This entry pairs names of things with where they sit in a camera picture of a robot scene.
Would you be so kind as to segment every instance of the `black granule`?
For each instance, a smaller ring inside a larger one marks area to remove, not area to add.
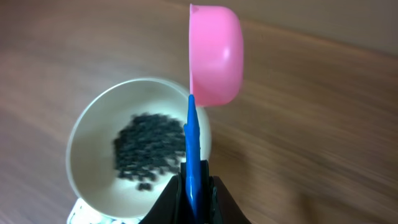
[[[159,171],[164,175],[180,170],[180,158],[185,157],[185,136],[177,119],[161,114],[133,115],[131,122],[120,130],[113,141],[115,169],[121,179],[143,182],[156,181]],[[139,190],[150,190],[151,184],[140,183]]]

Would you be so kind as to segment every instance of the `blue tip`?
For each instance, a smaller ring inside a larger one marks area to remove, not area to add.
[[[195,97],[188,97],[188,119],[184,125],[187,147],[187,177],[185,192],[191,205],[195,222],[201,220],[200,130]]]

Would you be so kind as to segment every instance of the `white bowl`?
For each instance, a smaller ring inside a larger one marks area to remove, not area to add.
[[[135,218],[149,212],[172,174],[158,176],[152,191],[138,191],[137,181],[117,178],[112,142],[133,114],[168,114],[186,123],[188,95],[177,83],[138,78],[106,90],[91,102],[73,127],[67,146],[68,179],[77,196],[113,218]],[[197,108],[197,113],[200,156],[209,159],[210,125],[203,108]]]

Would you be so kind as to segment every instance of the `wood grain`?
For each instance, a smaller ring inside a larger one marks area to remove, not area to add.
[[[0,223],[65,223],[75,120],[125,80],[187,86],[188,17],[181,1],[0,3]],[[396,223],[398,59],[240,19],[245,81],[208,108],[211,173],[253,223],[324,223],[319,203]]]

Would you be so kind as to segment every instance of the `pink cup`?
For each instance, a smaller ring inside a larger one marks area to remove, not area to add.
[[[190,91],[197,106],[229,103],[243,81],[239,19],[221,6],[190,6]]]

